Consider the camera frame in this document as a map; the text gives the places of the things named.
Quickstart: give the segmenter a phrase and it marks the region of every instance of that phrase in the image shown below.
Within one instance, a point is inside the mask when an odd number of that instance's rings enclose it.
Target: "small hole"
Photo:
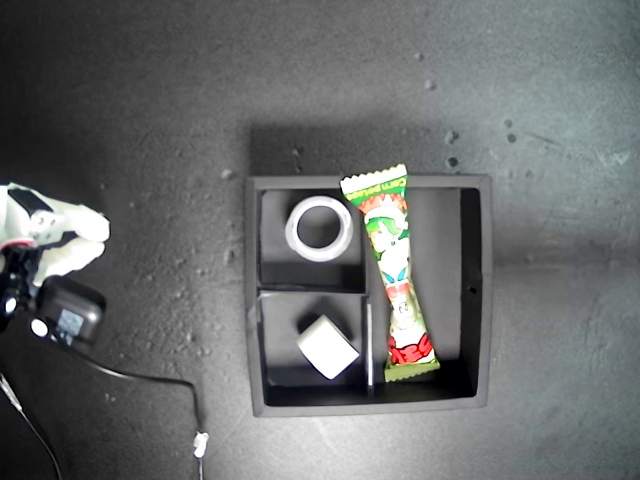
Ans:
[[[311,248],[323,248],[338,238],[340,218],[327,207],[313,207],[300,218],[298,236],[302,243]]]

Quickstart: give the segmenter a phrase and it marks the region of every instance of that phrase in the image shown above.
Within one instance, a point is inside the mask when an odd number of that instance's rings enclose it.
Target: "green candy wrapper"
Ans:
[[[340,187],[347,200],[364,214],[367,234],[393,308],[385,381],[440,368],[411,281],[406,167],[400,164],[346,177]]]

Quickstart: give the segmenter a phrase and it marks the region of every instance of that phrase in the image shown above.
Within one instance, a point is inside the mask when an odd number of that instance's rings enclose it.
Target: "black tray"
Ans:
[[[342,197],[339,181],[303,176],[247,180],[245,301],[254,415],[484,406],[491,338],[490,179],[409,177],[412,278],[442,366],[393,383],[385,383],[383,374],[389,302],[362,216]],[[290,250],[284,238],[293,207],[313,195],[339,199],[353,216],[353,241],[332,262],[307,261]],[[296,345],[298,335],[322,314],[360,352],[334,380],[317,372]]]

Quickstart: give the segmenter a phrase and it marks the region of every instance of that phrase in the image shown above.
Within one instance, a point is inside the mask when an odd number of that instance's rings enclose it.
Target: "black cable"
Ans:
[[[191,395],[193,396],[193,408],[195,411],[195,417],[196,417],[196,425],[197,425],[197,432],[198,433],[203,433],[205,431],[205,427],[204,427],[204,420],[202,417],[202,411],[200,410],[200,401],[198,399],[198,390],[196,389],[196,386],[187,381],[187,380],[182,380],[182,379],[178,379],[178,378],[169,378],[169,377],[151,377],[148,375],[138,375],[136,373],[128,373],[128,372],[121,372],[119,370],[115,370],[113,368],[107,367],[105,365],[103,365],[100,362],[97,362],[96,360],[92,359],[91,357],[85,355],[84,353],[76,350],[75,348],[72,348],[70,346],[67,346],[64,343],[64,340],[60,337],[59,333],[57,332],[55,326],[51,326],[50,325],[50,329],[49,331],[53,334],[54,338],[57,340],[56,345],[61,348],[62,350],[71,353],[72,355],[75,355],[77,358],[79,358],[80,360],[82,360],[84,363],[86,363],[88,366],[90,366],[91,368],[105,373],[107,375],[111,375],[112,377],[116,377],[116,378],[120,378],[123,380],[130,380],[130,381],[142,381],[142,382],[148,382],[148,383],[157,383],[157,384],[164,384],[164,385],[177,385],[177,386],[181,386],[181,387],[185,387],[188,388],[189,391],[191,392]],[[200,480],[204,480],[204,465],[203,465],[203,459],[202,458],[198,458],[198,476]]]
[[[53,450],[51,449],[49,442],[46,439],[44,439],[42,435],[40,435],[40,432],[38,432],[38,429],[31,423],[31,420],[29,420],[29,417],[27,417],[27,415],[22,410],[20,410],[20,415],[22,415],[22,418],[24,419],[24,421],[27,422],[27,425],[29,425],[29,428],[31,429],[31,431],[35,434],[36,437],[38,437],[38,440],[40,440],[40,443],[49,454],[49,458],[53,463],[53,467],[56,469],[56,477],[58,478],[58,480],[62,480],[62,472],[60,471],[60,465],[58,464],[58,459],[56,458],[56,454],[53,453]]]

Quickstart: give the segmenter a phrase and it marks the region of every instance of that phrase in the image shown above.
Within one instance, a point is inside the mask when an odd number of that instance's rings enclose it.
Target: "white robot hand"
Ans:
[[[81,270],[104,252],[109,221],[85,207],[12,183],[0,186],[0,252],[11,245],[42,247],[33,284]],[[0,256],[0,271],[4,265]]]

